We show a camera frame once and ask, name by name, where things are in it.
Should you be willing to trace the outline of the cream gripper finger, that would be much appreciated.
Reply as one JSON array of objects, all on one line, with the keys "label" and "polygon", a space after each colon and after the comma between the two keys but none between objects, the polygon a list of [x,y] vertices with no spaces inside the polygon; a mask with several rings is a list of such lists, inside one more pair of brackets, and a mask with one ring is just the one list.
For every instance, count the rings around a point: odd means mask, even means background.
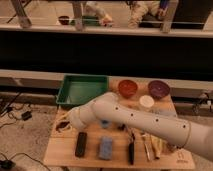
[{"label": "cream gripper finger", "polygon": [[70,130],[72,130],[72,128],[73,128],[72,125],[71,125],[71,124],[68,124],[68,125],[66,125],[65,127],[61,128],[60,131],[61,131],[61,132],[70,131]]},{"label": "cream gripper finger", "polygon": [[63,113],[61,116],[60,116],[60,120],[70,120],[70,115],[71,113],[70,112],[66,112],[66,113]]}]

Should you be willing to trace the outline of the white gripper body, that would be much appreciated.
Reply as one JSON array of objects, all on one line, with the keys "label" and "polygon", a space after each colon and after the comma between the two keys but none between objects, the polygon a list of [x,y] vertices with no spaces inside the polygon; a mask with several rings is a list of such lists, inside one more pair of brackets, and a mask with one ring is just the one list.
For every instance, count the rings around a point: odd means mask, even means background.
[{"label": "white gripper body", "polygon": [[92,116],[88,110],[75,107],[68,112],[68,118],[72,127],[83,130],[91,122]]}]

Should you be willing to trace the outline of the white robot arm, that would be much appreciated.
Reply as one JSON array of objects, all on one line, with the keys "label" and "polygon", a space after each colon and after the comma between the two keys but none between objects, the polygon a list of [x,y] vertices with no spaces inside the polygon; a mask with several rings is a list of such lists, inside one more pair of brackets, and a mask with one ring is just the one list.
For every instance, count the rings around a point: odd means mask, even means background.
[{"label": "white robot arm", "polygon": [[64,117],[78,130],[96,120],[125,124],[213,162],[213,126],[125,107],[113,92],[73,107]]}]

